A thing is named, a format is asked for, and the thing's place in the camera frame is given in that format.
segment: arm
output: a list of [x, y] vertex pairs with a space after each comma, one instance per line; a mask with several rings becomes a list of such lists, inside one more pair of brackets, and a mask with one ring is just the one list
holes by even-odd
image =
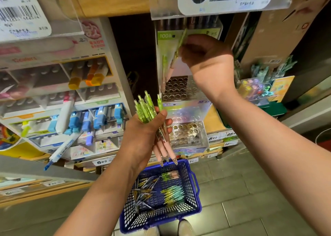
[[123, 141], [116, 157], [57, 230], [55, 236], [109, 236], [126, 203], [138, 174], [152, 154], [156, 130], [163, 124], [163, 110], [148, 124], [134, 115], [126, 124]]
[[190, 36], [181, 49], [194, 80], [230, 123], [271, 180], [320, 235], [331, 232], [331, 153], [243, 99], [233, 57], [221, 42]]

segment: brown cardboard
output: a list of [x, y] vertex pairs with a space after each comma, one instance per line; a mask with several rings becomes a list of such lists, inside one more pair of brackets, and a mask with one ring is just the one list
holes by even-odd
[[290, 8], [264, 11], [240, 64], [249, 76], [253, 63], [276, 68], [298, 45], [329, 0], [293, 0]]

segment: barcode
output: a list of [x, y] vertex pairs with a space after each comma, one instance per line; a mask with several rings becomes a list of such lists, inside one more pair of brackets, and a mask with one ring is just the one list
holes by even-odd
[[40, 14], [35, 5], [0, 8], [0, 20], [2, 21], [32, 20], [39, 17]]

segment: shopping basket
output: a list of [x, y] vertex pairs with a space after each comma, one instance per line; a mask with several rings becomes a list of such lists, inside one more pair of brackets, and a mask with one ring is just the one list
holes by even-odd
[[[180, 159], [178, 160], [178, 165], [175, 165], [175, 163], [171, 161], [165, 163], [163, 167], [160, 165], [147, 167], [139, 174], [138, 179], [161, 175], [164, 172], [173, 170], [178, 170], [180, 177], [168, 181], [160, 179], [156, 182], [153, 189], [156, 192], [146, 201], [146, 204], [154, 210], [151, 210], [147, 206], [142, 206], [137, 214], [133, 191], [130, 192], [119, 218], [119, 227], [122, 233], [131, 233], [141, 229], [147, 230], [149, 227], [159, 226], [176, 219], [180, 220], [185, 216], [201, 212], [202, 206], [199, 199], [200, 189], [197, 178], [190, 169], [188, 160]], [[160, 191], [173, 185], [183, 187], [184, 201], [180, 204], [166, 206], [164, 205], [164, 195]]]

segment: beige shoe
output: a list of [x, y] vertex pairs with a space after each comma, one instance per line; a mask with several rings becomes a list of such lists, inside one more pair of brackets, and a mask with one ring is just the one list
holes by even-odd
[[157, 226], [150, 227], [146, 231], [145, 236], [160, 236], [160, 231]]
[[195, 236], [191, 224], [185, 219], [179, 222], [178, 236]]

